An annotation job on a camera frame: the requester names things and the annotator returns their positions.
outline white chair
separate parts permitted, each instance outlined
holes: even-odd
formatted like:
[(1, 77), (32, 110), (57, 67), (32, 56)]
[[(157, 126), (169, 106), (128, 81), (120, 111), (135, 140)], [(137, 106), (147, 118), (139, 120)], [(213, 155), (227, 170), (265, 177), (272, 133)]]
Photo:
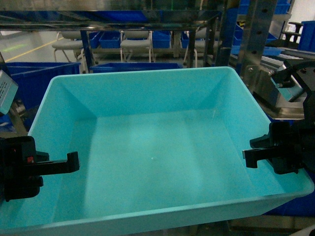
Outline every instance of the white chair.
[(133, 31), (126, 30), (121, 31), (121, 43), (120, 43), (120, 58), (124, 61), (125, 52), (138, 50), (138, 49), (148, 49), (149, 50), (149, 62), (151, 62), (151, 56), (153, 55), (153, 45), (152, 45), (152, 32), (151, 31)]
[[(206, 46), (206, 41), (205, 41), (206, 32), (207, 32), (207, 28), (203, 28), (203, 29), (201, 29), (201, 30), (196, 32), (195, 48), (193, 50), (194, 51), (194, 55), (195, 55), (195, 67), (198, 67), (197, 50), (198, 49), (204, 49), (205, 46)], [(185, 52), (184, 63), (186, 62), (187, 54), (188, 54), (188, 46), (187, 46), (186, 52)]]
[(54, 50), (54, 58), (57, 62), (56, 58), (56, 51), (61, 50), (65, 57), (67, 58), (68, 62), (71, 62), (68, 58), (65, 50), (72, 50), (74, 56), (77, 60), (82, 59), (82, 67), (83, 71), (85, 71), (85, 56), (84, 56), (84, 49), (83, 49), (83, 42), (81, 40), (81, 33), (79, 31), (61, 31), (57, 33), (57, 41), (51, 45)]

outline turquoise plastic tray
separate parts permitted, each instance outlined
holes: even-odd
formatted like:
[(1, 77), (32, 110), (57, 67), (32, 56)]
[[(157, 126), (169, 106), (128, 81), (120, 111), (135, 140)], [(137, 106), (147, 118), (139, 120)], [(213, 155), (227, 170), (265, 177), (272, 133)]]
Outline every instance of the turquoise plastic tray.
[(124, 235), (263, 214), (314, 185), (245, 167), (269, 120), (228, 67), (58, 76), (30, 135), (79, 171), (0, 206), (0, 234)]

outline blue storage bin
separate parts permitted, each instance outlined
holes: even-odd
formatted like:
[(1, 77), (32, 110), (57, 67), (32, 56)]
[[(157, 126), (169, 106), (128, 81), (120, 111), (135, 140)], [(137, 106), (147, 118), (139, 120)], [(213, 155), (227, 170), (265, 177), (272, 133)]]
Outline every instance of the blue storage bin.
[[(238, 14), (247, 15), (249, 4), (240, 4)], [(286, 14), (290, 8), (290, 3), (277, 4), (275, 9), (275, 15)]]
[(189, 38), (187, 34), (185, 34), (184, 32), (182, 32), (181, 34), (181, 41), (182, 41), (182, 48), (187, 48), (189, 44)]
[(170, 31), (154, 31), (152, 35), (153, 48), (170, 48), (171, 32)]
[(97, 48), (99, 45), (99, 39), (102, 36), (103, 32), (92, 32), (90, 33), (90, 45), (91, 48)]
[(125, 235), (261, 215), (310, 194), (304, 170), (246, 168), (242, 150), (269, 122), (229, 67), (59, 76), (29, 135), (53, 160), (78, 151), (80, 170), (2, 203), (0, 234)]
[(99, 11), (96, 15), (109, 18), (111, 22), (147, 22), (147, 17), (142, 11)]
[[(283, 51), (283, 49), (265, 47), (263, 51), (264, 56), (278, 56)], [(231, 54), (238, 55), (240, 52), (240, 46), (232, 46)]]
[[(308, 172), (315, 182), (315, 174)], [(315, 217), (315, 192), (301, 198), (293, 199), (269, 212), (266, 215)]]
[(93, 73), (108, 73), (120, 71), (166, 70), (180, 68), (183, 68), (183, 66), (177, 63), (117, 62), (92, 66), (91, 70)]
[(315, 21), (303, 21), (299, 50), (315, 52)]
[(120, 48), (120, 32), (105, 31), (99, 39), (101, 48)]
[[(242, 43), (242, 38), (243, 38), (243, 29), (239, 27), (238, 25), (236, 25), (235, 32), (234, 32), (233, 45), (240, 46)], [(271, 33), (268, 33), (266, 44), (276, 39), (277, 38), (274, 37)]]
[(6, 65), (19, 85), (17, 96), (26, 109), (40, 104), (52, 78), (80, 73), (78, 62), (9, 62)]

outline yellow floor line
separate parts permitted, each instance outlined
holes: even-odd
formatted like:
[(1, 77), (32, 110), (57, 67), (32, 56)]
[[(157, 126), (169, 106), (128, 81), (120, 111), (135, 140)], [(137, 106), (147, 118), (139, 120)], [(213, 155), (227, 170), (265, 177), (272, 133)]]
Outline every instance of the yellow floor line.
[(26, 54), (28, 54), (28, 53), (34, 52), (34, 51), (36, 51), (37, 49), (43, 48), (43, 47), (45, 47), (45, 46), (47, 46), (47, 45), (49, 45), (49, 44), (52, 44), (52, 43), (54, 43), (54, 42), (56, 42), (56, 41), (57, 41), (57, 40), (51, 41), (51, 42), (49, 42), (49, 43), (45, 43), (45, 44), (43, 44), (43, 45), (41, 45), (41, 46), (39, 46), (39, 47), (37, 47), (37, 48), (31, 49), (31, 50), (29, 50), (29, 51), (27, 51), (27, 52), (24, 52), (24, 53), (20, 54), (20, 55), (17, 55), (17, 56), (12, 57), (12, 58), (10, 58), (10, 59), (8, 59), (8, 60), (5, 60), (5, 62), (14, 60), (14, 59), (19, 58), (19, 57), (21, 57), (21, 56), (24, 56), (24, 55), (26, 55)]

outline tray bottom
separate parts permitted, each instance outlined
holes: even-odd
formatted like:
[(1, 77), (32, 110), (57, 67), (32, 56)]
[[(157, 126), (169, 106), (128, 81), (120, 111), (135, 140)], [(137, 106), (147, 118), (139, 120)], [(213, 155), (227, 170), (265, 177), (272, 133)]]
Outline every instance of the tray bottom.
[(216, 110), (78, 121), (54, 221), (256, 196)]

